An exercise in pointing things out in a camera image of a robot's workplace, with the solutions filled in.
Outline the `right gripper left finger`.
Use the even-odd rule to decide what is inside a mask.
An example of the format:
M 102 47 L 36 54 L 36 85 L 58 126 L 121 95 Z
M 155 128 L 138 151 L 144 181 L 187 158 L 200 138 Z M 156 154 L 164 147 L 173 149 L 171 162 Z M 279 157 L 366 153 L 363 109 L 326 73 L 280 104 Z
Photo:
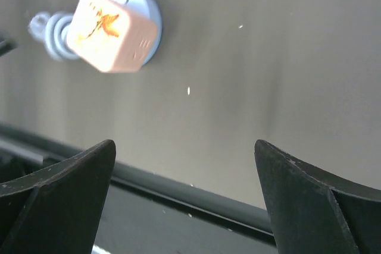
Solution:
M 115 158 L 104 140 L 1 182 L 1 253 L 91 253 Z

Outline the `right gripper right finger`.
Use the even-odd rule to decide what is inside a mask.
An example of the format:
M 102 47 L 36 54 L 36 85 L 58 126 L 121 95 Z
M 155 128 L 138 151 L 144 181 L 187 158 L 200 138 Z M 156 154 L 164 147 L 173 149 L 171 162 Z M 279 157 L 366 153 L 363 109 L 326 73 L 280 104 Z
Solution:
M 256 141 L 254 156 L 279 253 L 380 253 L 380 190 L 265 140 Z

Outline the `pink cube plug adapter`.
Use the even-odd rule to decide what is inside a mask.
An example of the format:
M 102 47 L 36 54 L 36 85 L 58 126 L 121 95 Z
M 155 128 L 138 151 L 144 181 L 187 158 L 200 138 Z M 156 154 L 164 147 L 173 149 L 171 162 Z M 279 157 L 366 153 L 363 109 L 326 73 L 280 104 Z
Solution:
M 103 73 L 133 73 L 143 66 L 158 27 L 112 0 L 79 0 L 66 43 Z

